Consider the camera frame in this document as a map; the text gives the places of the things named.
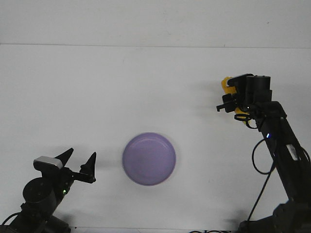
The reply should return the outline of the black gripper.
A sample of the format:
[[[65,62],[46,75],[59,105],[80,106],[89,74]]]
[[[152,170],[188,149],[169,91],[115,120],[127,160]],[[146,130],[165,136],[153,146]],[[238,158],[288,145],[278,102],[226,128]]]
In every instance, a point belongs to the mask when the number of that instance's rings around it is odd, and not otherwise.
[[[246,73],[235,77],[229,77],[225,84],[227,87],[238,87],[245,84],[240,98],[241,107],[247,113],[251,106],[258,102],[269,102],[272,99],[272,90],[270,89],[270,76],[258,76],[252,73]],[[235,103],[224,103],[216,106],[217,111],[224,109],[226,112],[234,112],[237,106]]]
[[[80,181],[85,183],[94,183],[95,179],[95,163],[96,152],[94,152],[87,162],[80,166],[79,172],[74,172],[68,167],[65,167],[69,158],[72,156],[74,149],[70,148],[62,154],[54,157],[54,166],[62,168],[61,170],[42,171],[42,177],[47,178],[52,182],[56,194],[67,194],[74,183]]]

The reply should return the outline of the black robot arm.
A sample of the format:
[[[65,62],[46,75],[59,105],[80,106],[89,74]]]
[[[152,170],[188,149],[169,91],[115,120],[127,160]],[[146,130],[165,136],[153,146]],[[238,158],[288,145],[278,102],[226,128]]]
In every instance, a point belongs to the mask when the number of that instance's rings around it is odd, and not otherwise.
[[[311,159],[293,133],[287,115],[278,101],[272,100],[270,77],[243,74],[226,77],[221,85],[225,95],[217,110],[235,112],[245,123],[254,120],[273,159],[270,176],[277,170],[288,201],[271,216],[240,223],[239,233],[309,233],[311,231]]]
[[[69,233],[69,224],[53,214],[70,191],[74,181],[94,183],[97,154],[93,153],[79,172],[66,167],[72,156],[70,148],[56,157],[40,156],[33,161],[35,170],[41,177],[29,181],[23,189],[25,202],[20,212],[8,216],[11,223],[4,221],[2,233]]]

